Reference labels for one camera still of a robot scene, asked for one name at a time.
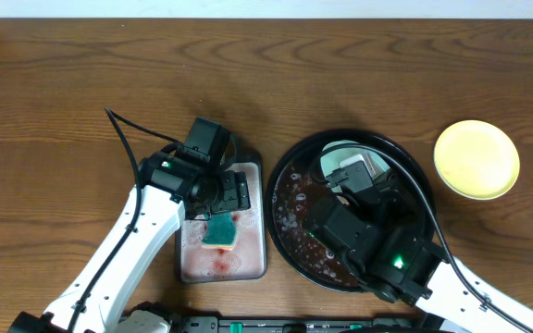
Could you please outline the green yellow sponge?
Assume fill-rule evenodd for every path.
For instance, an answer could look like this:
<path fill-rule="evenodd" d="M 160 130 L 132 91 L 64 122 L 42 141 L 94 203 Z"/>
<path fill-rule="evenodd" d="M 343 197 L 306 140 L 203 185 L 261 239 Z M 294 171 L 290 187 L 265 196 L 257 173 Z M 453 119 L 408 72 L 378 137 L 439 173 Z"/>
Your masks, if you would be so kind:
<path fill-rule="evenodd" d="M 230 251 L 237 240 L 237 229 L 232 213 L 213 215 L 206 222 L 203 248 Z"/>

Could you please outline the mint plate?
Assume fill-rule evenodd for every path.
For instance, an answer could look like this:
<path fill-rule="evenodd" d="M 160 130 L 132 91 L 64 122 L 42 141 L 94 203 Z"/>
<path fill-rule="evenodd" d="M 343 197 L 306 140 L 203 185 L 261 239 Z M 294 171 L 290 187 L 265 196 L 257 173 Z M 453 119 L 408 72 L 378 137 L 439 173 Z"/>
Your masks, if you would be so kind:
<path fill-rule="evenodd" d="M 340 148 L 320 158 L 320 168 L 324 177 L 336 169 L 352 164 L 359 155 L 365 163 L 371 178 L 376 180 L 390 170 L 390 166 L 375 152 L 366 148 Z"/>

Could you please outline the yellow plate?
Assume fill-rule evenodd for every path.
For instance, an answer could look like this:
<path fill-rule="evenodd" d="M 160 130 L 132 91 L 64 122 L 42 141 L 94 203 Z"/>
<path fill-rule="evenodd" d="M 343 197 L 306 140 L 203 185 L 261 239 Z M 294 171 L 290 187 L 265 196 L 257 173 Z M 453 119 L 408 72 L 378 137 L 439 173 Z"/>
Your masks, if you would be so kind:
<path fill-rule="evenodd" d="M 520 173 L 519 153 L 510 137 L 480 120 L 447 127 L 435 142 L 433 162 L 448 188 L 479 201 L 503 196 Z"/>

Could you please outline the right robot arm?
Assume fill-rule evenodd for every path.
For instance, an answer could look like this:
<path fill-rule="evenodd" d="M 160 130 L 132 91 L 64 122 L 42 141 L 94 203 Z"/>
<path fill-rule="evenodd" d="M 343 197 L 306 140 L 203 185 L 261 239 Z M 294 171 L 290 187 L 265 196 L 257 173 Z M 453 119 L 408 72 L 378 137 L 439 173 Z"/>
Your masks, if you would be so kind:
<path fill-rule="evenodd" d="M 382 182 L 362 166 L 338 168 L 303 222 L 358 286 L 470 332 L 533 332 L 533 310 L 467 268 L 449 250 L 433 208 L 409 174 Z"/>

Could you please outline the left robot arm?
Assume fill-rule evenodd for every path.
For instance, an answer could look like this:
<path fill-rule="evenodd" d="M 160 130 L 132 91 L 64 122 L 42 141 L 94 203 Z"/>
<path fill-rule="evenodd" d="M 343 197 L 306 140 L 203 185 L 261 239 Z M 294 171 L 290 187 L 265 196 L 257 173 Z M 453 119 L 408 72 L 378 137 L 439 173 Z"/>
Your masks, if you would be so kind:
<path fill-rule="evenodd" d="M 73 283 L 40 316 L 20 313 L 12 332 L 169 332 L 175 321 L 144 303 L 123 310 L 147 268 L 185 222 L 206 222 L 209 244 L 228 213 L 260 202 L 260 166 L 236 161 L 208 165 L 157 152 L 144 159 L 114 227 Z"/>

